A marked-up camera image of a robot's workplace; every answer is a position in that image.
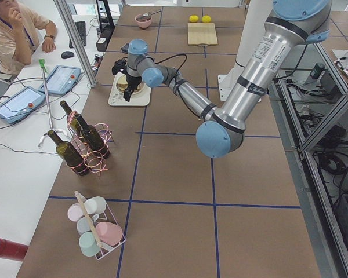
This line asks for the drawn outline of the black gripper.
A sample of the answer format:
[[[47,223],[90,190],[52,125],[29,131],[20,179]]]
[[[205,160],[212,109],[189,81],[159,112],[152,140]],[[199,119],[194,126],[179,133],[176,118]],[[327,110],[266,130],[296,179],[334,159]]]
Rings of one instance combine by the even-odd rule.
[[[138,86],[141,84],[141,77],[126,74],[126,81],[128,87],[124,90],[124,99],[125,101],[130,102],[134,90],[137,90]]]

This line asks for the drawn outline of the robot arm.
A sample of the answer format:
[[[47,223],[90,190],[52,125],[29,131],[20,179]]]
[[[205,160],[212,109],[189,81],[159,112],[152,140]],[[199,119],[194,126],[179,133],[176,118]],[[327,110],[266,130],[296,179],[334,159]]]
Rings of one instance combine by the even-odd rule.
[[[204,121],[196,132],[201,152],[223,157],[241,146],[247,117],[266,95],[291,49],[327,39],[330,13],[331,1],[273,1],[265,32],[221,107],[200,94],[177,69],[157,64],[148,55],[147,43],[134,39],[128,47],[124,98],[129,98],[139,79],[150,88],[167,85]]]

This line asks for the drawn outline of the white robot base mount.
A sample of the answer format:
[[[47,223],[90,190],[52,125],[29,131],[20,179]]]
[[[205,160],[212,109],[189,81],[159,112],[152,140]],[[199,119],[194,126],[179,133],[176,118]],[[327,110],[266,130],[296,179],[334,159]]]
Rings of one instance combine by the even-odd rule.
[[[264,34],[264,22],[270,13],[270,1],[244,1],[246,14],[240,45],[233,68],[227,74],[218,75],[218,87],[221,101],[226,101],[240,74],[255,51]]]

